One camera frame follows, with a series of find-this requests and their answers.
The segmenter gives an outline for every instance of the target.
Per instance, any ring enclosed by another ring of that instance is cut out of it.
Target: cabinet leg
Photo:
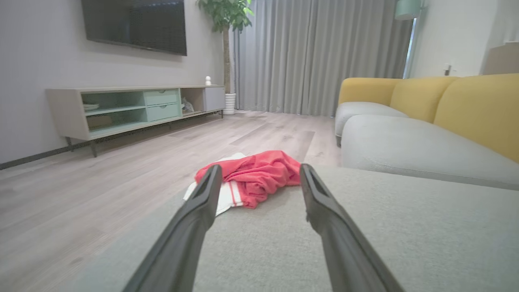
[[[70,140],[70,137],[65,137],[66,143],[69,145],[69,151],[74,152],[74,148],[72,148],[72,140]]]
[[[97,157],[97,151],[95,150],[95,141],[94,140],[90,140],[90,149],[92,150],[92,155],[94,155],[94,157]]]

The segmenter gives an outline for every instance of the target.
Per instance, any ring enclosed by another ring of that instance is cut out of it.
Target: yellow cushion
[[[348,78],[340,86],[339,104],[347,101],[366,101],[389,105],[394,86],[401,79]]]
[[[519,163],[519,74],[454,81],[434,123]]]
[[[438,102],[458,77],[405,79],[393,91],[390,106],[411,118],[432,123]]]

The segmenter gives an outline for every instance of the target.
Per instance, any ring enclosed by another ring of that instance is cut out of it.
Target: tv cabinet
[[[183,118],[220,111],[223,118],[223,86],[154,86],[47,89],[47,99],[58,134],[89,141],[97,157],[97,139]],[[182,97],[193,111],[182,112]],[[98,104],[93,110],[83,104]]]

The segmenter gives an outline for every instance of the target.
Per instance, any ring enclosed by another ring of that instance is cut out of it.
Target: white plant pot
[[[225,94],[224,115],[234,115],[234,106],[236,105],[236,94]]]

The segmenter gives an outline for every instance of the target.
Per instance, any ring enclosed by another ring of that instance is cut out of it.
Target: baseboard
[[[204,116],[208,116],[208,115],[213,115],[215,113],[218,113],[218,111],[210,112],[210,113],[207,113],[207,114],[201,114],[201,115],[197,115],[197,116],[187,117],[187,118],[184,118],[184,119],[179,120],[179,121],[188,121],[188,120],[192,120],[192,119],[195,119],[195,118],[200,118],[200,117],[204,117]],[[99,139],[96,139],[94,141],[96,141],[96,143],[103,142],[103,141],[108,141],[108,140],[116,139],[116,138],[119,138],[119,137],[122,137],[122,136],[132,135],[132,134],[135,134],[137,132],[147,131],[147,130],[151,130],[151,129],[159,128],[159,127],[165,127],[168,124],[169,123],[164,123],[164,124],[154,125],[154,126],[150,126],[150,127],[146,127],[146,128],[142,128],[142,129],[137,129],[137,130],[133,130],[133,131],[123,132],[123,133],[115,134],[115,135],[112,135],[112,136],[107,136],[107,137],[104,137],[104,138],[99,138]],[[72,149],[75,150],[75,149],[82,148],[82,147],[87,147],[87,146],[90,146],[90,142],[89,141],[73,144],[72,145]],[[51,151],[47,151],[47,152],[44,152],[44,153],[27,156],[27,157],[20,158],[20,159],[17,159],[17,160],[1,163],[0,164],[0,170],[6,169],[6,168],[9,168],[9,167],[18,166],[18,165],[21,165],[21,164],[24,164],[24,163],[29,163],[29,162],[32,162],[32,161],[35,161],[35,160],[39,160],[39,159],[42,159],[42,158],[47,158],[47,157],[50,157],[50,156],[53,156],[53,155],[57,155],[57,154],[60,154],[60,153],[63,153],[63,152],[67,152],[69,150],[70,150],[70,148],[67,146],[67,147],[63,147],[63,148],[58,148],[58,149],[54,149],[54,150],[51,150]]]

